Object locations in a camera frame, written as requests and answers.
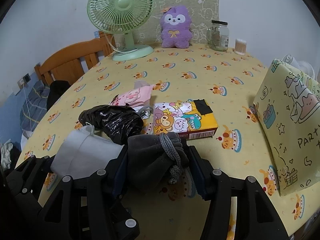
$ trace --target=white cable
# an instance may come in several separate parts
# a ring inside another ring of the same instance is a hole
[[[111,46],[111,48],[112,48],[114,51],[116,51],[116,52],[119,52],[119,53],[129,53],[129,52],[134,52],[134,51],[137,51],[137,50],[138,50],[138,49],[134,49],[134,50],[131,50],[131,51],[120,51],[120,50],[117,50],[117,49],[112,45],[112,43],[110,42],[110,40],[108,39],[106,33],[104,33],[104,36],[106,37],[106,39],[107,39],[109,45]]]
[[[29,119],[30,119],[30,132],[32,132],[31,116],[30,116],[30,110],[29,110],[29,106],[28,106],[28,101],[27,101],[26,91],[25,91],[25,89],[24,89],[24,83],[22,83],[22,87],[23,87],[23,91],[24,91],[24,97],[26,98],[26,103],[27,103],[28,112],[29,112]]]

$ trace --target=yellow paper bag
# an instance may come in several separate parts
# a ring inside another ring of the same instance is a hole
[[[320,180],[320,85],[273,60],[254,99],[277,168],[281,196]]]

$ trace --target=green fan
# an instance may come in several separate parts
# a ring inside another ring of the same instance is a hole
[[[117,51],[113,60],[124,61],[145,57],[153,52],[148,45],[134,44],[132,31],[143,25],[153,11],[153,0],[89,0],[88,15],[91,22],[104,33],[124,34],[126,48]]]

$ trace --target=black plastic bag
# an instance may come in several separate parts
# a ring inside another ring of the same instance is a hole
[[[95,106],[79,115],[79,122],[103,130],[117,144],[127,145],[128,137],[138,135],[143,128],[142,118],[129,106]]]

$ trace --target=table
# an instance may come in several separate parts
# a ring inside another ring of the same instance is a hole
[[[81,127],[78,117],[83,110],[109,104],[115,95],[133,89],[134,82],[141,79],[155,84],[152,104],[205,98],[219,128],[213,138],[190,140],[188,144],[195,145],[214,168],[241,179],[255,176],[264,187],[265,178],[275,174],[276,169],[266,136],[253,114],[252,102],[267,68],[250,54],[240,56],[231,48],[227,52],[216,52],[203,44],[194,44],[189,49],[162,49],[155,44],[154,48],[155,52],[145,58],[114,62],[106,57],[90,69],[41,120],[18,163],[31,154],[55,155],[66,136]],[[225,143],[224,135],[235,130],[240,136],[237,146],[232,147]],[[56,175],[47,177],[39,199],[41,205],[58,181]],[[280,196],[277,190],[266,190],[289,235],[318,209],[319,193],[320,184],[286,196]],[[305,208],[301,218],[295,219],[293,211],[302,194]],[[178,184],[164,182],[146,195],[129,189],[123,205],[139,221],[138,239],[145,240],[199,239],[209,208],[209,202],[196,194],[188,170]],[[235,219],[233,198],[228,240],[233,239]]]

